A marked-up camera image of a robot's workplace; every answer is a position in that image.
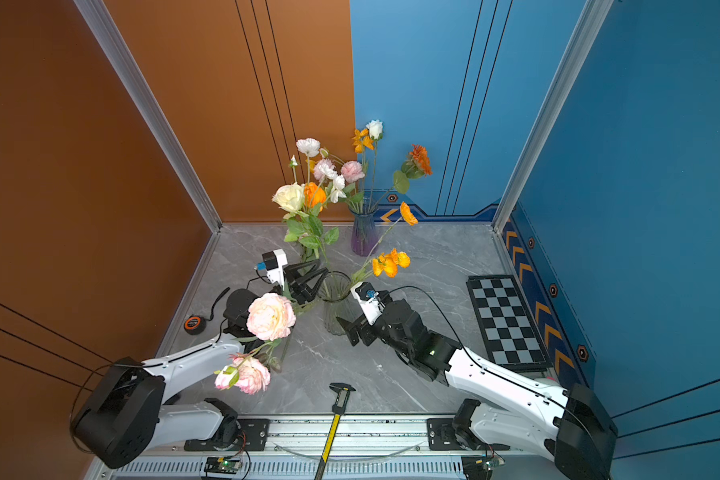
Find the clear grey glass vase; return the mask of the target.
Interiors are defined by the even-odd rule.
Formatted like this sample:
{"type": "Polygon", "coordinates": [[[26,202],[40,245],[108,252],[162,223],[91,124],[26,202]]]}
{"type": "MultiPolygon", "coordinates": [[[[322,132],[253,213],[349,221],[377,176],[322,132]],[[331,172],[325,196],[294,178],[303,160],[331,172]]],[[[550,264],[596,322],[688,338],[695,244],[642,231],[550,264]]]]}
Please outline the clear grey glass vase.
{"type": "Polygon", "coordinates": [[[345,330],[339,320],[348,320],[351,311],[351,278],[340,271],[330,271],[325,276],[318,293],[323,304],[323,325],[328,333],[342,336],[345,330]]]}

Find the white orange ranunculus stem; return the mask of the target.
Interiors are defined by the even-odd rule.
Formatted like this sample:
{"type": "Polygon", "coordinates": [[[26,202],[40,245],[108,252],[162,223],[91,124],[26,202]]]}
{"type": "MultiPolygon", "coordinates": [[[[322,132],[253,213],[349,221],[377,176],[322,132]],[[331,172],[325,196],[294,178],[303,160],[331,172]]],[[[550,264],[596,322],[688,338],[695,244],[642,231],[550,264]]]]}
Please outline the white orange ranunculus stem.
{"type": "Polygon", "coordinates": [[[339,238],[336,227],[327,227],[322,214],[335,204],[347,204],[355,181],[345,171],[347,163],[315,138],[296,141],[296,153],[288,165],[292,174],[304,169],[304,178],[281,186],[272,201],[282,210],[286,226],[284,240],[301,249],[304,260],[326,256],[327,247],[339,238]]]}

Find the blue purple glass vase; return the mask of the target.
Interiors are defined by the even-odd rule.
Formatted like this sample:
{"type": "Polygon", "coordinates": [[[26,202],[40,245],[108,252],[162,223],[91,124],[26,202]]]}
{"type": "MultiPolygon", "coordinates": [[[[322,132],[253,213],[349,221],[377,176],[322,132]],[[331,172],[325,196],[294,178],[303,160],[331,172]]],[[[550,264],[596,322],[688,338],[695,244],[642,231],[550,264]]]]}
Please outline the blue purple glass vase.
{"type": "Polygon", "coordinates": [[[379,233],[375,223],[375,208],[366,201],[359,207],[351,207],[353,227],[351,235],[352,251],[358,255],[367,257],[372,254],[379,241],[379,233]]]}

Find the cream rose flower stem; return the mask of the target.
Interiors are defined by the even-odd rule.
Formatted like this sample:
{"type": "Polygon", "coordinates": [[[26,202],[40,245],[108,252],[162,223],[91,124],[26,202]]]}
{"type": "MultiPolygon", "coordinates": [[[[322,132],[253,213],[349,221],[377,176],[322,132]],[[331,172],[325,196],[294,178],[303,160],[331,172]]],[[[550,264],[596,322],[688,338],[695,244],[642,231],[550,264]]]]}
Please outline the cream rose flower stem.
{"type": "Polygon", "coordinates": [[[320,218],[329,204],[329,192],[314,182],[293,183],[279,187],[272,197],[284,212],[284,241],[298,243],[304,260],[322,260],[326,265],[330,265],[328,249],[340,237],[338,227],[326,227],[320,218]]]}

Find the pink peony flower stem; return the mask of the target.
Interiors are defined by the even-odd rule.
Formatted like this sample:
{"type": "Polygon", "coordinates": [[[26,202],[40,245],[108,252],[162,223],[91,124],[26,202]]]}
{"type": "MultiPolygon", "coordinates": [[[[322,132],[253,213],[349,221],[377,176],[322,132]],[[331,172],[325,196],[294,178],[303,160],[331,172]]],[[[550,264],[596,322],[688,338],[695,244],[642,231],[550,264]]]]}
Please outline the pink peony flower stem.
{"type": "Polygon", "coordinates": [[[359,207],[363,202],[364,194],[359,183],[365,178],[365,170],[360,162],[347,161],[338,165],[323,158],[314,165],[312,173],[318,191],[325,197],[319,203],[346,203],[351,208],[359,207]]]}

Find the orange gerbera flower stem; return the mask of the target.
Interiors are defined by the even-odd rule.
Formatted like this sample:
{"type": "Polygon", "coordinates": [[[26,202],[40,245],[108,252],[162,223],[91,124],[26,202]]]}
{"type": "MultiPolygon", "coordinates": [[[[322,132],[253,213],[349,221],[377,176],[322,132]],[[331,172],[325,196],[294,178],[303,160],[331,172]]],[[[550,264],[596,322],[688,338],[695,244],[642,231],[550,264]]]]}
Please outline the orange gerbera flower stem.
{"type": "Polygon", "coordinates": [[[381,200],[391,191],[398,194],[406,194],[410,189],[412,180],[422,177],[431,176],[433,174],[429,153],[427,149],[418,144],[412,145],[412,150],[406,155],[406,159],[400,167],[394,171],[391,186],[377,197],[374,191],[371,193],[371,205],[377,208],[381,200]]]}

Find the white rose flower stem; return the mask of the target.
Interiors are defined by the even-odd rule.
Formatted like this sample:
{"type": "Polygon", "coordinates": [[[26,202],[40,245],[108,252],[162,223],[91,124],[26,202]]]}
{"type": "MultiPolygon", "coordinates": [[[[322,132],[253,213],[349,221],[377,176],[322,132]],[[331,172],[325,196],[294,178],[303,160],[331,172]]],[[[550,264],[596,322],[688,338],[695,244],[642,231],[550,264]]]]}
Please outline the white rose flower stem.
{"type": "Polygon", "coordinates": [[[366,124],[366,129],[368,130],[367,138],[370,141],[369,148],[373,151],[371,191],[374,191],[378,144],[383,138],[384,131],[383,122],[378,119],[371,120],[369,123],[366,124]]]}

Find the yellow poppy flower stem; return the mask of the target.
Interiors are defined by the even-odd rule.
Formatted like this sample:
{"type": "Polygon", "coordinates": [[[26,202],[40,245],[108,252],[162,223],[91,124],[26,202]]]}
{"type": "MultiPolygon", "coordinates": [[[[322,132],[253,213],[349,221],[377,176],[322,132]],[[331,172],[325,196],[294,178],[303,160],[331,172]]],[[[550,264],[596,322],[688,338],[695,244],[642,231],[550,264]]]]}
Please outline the yellow poppy flower stem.
{"type": "MultiPolygon", "coordinates": [[[[314,182],[312,169],[313,169],[314,165],[323,158],[328,158],[332,161],[335,161],[338,165],[341,165],[342,163],[347,162],[347,161],[358,161],[363,165],[364,170],[365,170],[365,177],[366,177],[366,173],[368,171],[368,162],[364,159],[364,155],[367,151],[373,152],[369,148],[370,141],[368,140],[367,135],[368,135],[368,130],[366,128],[364,128],[363,130],[355,130],[354,135],[352,137],[352,146],[354,148],[354,152],[361,156],[360,160],[357,160],[357,159],[344,160],[344,159],[340,158],[338,155],[332,154],[326,147],[323,147],[320,144],[320,142],[317,141],[316,139],[300,140],[298,142],[297,147],[298,147],[299,151],[306,156],[306,159],[307,159],[309,173],[310,173],[310,180],[308,182],[314,182]]],[[[368,203],[366,194],[364,193],[364,187],[362,186],[363,180],[360,181],[359,186],[362,189],[362,192],[364,194],[363,202],[366,201],[368,203]]]]}

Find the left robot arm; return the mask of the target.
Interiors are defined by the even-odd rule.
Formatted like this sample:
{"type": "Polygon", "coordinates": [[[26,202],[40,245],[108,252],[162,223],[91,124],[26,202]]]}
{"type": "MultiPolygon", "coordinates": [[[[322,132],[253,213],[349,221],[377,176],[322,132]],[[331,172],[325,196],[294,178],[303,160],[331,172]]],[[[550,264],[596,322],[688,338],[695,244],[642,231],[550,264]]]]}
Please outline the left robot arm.
{"type": "Polygon", "coordinates": [[[176,405],[174,398],[207,377],[214,377],[219,390],[265,391],[281,366],[275,349],[329,272],[317,259],[289,264],[282,250],[262,259],[271,290],[224,291],[227,305],[216,337],[161,358],[125,357],[101,367],[96,388],[70,414],[69,433],[79,450],[116,469],[165,444],[197,440],[217,450],[235,444],[241,428],[231,406],[216,398],[176,405]]]}

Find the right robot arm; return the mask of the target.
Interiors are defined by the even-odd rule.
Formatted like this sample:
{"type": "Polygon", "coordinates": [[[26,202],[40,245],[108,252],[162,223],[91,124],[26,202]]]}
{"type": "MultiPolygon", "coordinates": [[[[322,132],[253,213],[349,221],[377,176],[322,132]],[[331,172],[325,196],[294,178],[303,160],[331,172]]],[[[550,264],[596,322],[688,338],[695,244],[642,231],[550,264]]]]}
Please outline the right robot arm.
{"type": "Polygon", "coordinates": [[[536,454],[568,479],[610,478],[618,430],[588,387],[530,379],[483,359],[428,329],[405,300],[373,298],[361,309],[356,320],[338,321],[351,344],[380,340],[424,378],[470,394],[454,419],[461,444],[536,454]]]}

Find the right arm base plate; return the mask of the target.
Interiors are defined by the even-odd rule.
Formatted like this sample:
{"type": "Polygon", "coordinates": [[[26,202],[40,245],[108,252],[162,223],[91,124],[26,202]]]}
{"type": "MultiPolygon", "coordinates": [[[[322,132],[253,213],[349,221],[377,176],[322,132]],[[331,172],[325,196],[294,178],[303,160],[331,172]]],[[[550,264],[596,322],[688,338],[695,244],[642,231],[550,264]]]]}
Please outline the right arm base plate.
{"type": "Polygon", "coordinates": [[[510,446],[500,443],[483,443],[466,427],[458,426],[453,418],[428,418],[427,439],[431,451],[509,451],[510,446]]]}

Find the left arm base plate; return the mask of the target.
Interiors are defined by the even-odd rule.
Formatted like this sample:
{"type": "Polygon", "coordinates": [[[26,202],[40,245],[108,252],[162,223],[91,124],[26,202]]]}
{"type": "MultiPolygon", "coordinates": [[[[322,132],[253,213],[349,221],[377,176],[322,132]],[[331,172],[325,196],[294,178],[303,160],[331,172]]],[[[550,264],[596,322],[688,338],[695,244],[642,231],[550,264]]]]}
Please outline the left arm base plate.
{"type": "Polygon", "coordinates": [[[269,427],[270,420],[266,418],[226,419],[210,439],[187,440],[184,450],[261,452],[266,447],[269,427]]]}

